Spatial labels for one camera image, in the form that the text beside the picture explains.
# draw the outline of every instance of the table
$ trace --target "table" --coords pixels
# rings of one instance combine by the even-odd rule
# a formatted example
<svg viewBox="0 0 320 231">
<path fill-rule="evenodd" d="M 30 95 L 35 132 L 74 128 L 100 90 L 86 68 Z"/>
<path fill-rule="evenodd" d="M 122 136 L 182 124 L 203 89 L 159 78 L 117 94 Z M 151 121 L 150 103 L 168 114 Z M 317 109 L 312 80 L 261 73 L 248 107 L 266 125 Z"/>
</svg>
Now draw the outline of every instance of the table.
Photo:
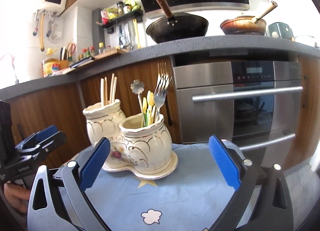
<svg viewBox="0 0 320 231">
<path fill-rule="evenodd" d="M 218 218 L 234 189 L 227 186 L 208 145 L 173 144 L 172 150 L 179 161 L 165 178 L 146 181 L 130 171 L 101 170 L 92 188 L 85 191 L 113 231 L 203 231 Z M 65 194 L 62 197 L 73 223 L 81 227 Z M 247 223 L 251 212 L 249 203 L 238 226 Z"/>
</svg>

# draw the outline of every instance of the black shelf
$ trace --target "black shelf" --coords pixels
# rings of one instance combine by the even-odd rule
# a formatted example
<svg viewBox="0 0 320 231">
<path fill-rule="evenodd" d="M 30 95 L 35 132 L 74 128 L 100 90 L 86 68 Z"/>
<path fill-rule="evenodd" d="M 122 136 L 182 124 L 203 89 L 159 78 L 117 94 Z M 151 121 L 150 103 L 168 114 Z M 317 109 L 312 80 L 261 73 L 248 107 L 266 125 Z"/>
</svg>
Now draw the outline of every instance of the black shelf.
<svg viewBox="0 0 320 231">
<path fill-rule="evenodd" d="M 111 21 L 109 21 L 105 25 L 101 25 L 101 27 L 106 29 L 108 34 L 111 34 L 111 33 L 114 33 L 114 26 L 115 25 L 120 24 L 120 23 L 122 23 L 126 20 L 129 20 L 129 19 L 136 19 L 137 22 L 140 23 L 140 22 L 142 22 L 142 16 L 143 16 L 143 12 L 141 10 L 130 11 L 126 14 L 123 14 L 119 17 L 112 19 Z"/>
</svg>

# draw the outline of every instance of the frying pan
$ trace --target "frying pan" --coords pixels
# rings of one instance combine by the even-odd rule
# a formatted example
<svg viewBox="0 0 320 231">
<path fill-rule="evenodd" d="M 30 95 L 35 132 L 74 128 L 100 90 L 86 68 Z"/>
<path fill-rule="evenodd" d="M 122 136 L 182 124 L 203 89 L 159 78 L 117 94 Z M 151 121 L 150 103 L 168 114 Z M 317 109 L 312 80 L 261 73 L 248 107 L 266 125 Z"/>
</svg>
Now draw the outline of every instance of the frying pan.
<svg viewBox="0 0 320 231">
<path fill-rule="evenodd" d="M 235 19 L 227 19 L 220 24 L 220 28 L 226 35 L 230 34 L 249 34 L 263 36 L 266 31 L 266 21 L 262 19 L 269 12 L 278 6 L 271 1 L 268 8 L 257 16 L 239 16 Z"/>
<path fill-rule="evenodd" d="M 166 0 L 156 1 L 165 17 L 150 24 L 146 30 L 156 43 L 205 36 L 209 25 L 205 18 L 183 12 L 172 15 Z"/>
</svg>

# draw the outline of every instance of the silver rivet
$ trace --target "silver rivet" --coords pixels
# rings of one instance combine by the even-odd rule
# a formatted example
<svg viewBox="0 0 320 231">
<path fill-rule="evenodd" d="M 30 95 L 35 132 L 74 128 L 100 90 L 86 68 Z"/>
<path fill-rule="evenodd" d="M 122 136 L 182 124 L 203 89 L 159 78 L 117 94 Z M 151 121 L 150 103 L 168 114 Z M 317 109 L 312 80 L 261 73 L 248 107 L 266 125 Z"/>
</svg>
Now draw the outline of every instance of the silver rivet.
<svg viewBox="0 0 320 231">
<path fill-rule="evenodd" d="M 275 167 L 276 170 L 281 170 L 281 166 L 279 164 L 275 164 L 273 167 Z"/>
<path fill-rule="evenodd" d="M 67 166 L 68 166 L 69 168 L 73 168 L 76 164 L 77 164 L 77 163 L 76 163 L 75 161 L 70 161 L 70 162 L 68 162 Z"/>
<path fill-rule="evenodd" d="M 251 160 L 248 160 L 248 159 L 245 159 L 243 161 L 243 163 L 246 165 L 246 166 L 251 166 L 252 165 L 252 161 Z"/>
<path fill-rule="evenodd" d="M 44 172 L 46 169 L 47 169 L 47 166 L 46 166 L 46 165 L 41 165 L 41 166 L 38 168 L 38 172 Z"/>
</svg>

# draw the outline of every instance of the fork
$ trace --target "fork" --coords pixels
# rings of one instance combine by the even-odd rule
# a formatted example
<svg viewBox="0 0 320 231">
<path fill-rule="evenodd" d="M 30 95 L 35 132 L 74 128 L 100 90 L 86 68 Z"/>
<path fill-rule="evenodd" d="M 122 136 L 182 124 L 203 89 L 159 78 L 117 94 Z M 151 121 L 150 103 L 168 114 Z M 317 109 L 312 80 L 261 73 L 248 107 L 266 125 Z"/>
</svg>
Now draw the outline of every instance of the fork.
<svg viewBox="0 0 320 231">
<path fill-rule="evenodd" d="M 160 115 L 160 108 L 163 106 L 165 98 L 167 96 L 168 87 L 172 80 L 172 77 L 169 79 L 169 73 L 167 69 L 167 63 L 158 64 L 158 79 L 157 86 L 154 93 L 154 102 L 157 108 L 157 113 L 155 116 L 155 121 L 158 120 Z"/>
</svg>

